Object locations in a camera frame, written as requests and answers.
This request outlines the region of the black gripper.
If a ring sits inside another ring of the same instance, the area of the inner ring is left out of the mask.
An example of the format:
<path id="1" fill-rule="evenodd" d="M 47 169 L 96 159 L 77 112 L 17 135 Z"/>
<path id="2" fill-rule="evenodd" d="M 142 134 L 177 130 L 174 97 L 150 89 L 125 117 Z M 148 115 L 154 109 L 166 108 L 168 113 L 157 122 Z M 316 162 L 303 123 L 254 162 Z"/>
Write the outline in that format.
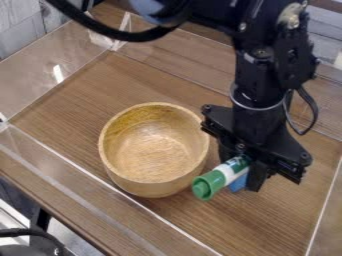
<path id="1" fill-rule="evenodd" d="M 202 114 L 202 130 L 217 139 L 221 162 L 241 155 L 252 161 L 249 191 L 258 192 L 276 174 L 301 183 L 313 156 L 291 134 L 281 108 L 252 111 L 208 104 Z"/>

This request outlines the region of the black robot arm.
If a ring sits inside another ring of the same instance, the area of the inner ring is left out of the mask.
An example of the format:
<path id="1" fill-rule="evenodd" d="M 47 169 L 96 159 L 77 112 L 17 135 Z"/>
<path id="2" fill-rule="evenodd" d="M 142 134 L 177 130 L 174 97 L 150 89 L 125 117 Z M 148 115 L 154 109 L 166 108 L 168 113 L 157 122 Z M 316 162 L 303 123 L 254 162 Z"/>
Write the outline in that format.
<path id="1" fill-rule="evenodd" d="M 121 41 L 154 41 L 188 22 L 228 34 L 237 56 L 233 105 L 202 107 L 202 130 L 217 139 L 221 165 L 194 179 L 193 192 L 208 200 L 225 187 L 258 191 L 277 174 L 303 181 L 313 157 L 295 139 L 308 131 L 291 117 L 293 95 L 320 112 L 304 87 L 320 65 L 309 38 L 308 0 L 122 0 L 154 25 L 140 32 L 97 21 L 69 0 L 47 2 L 86 28 Z"/>

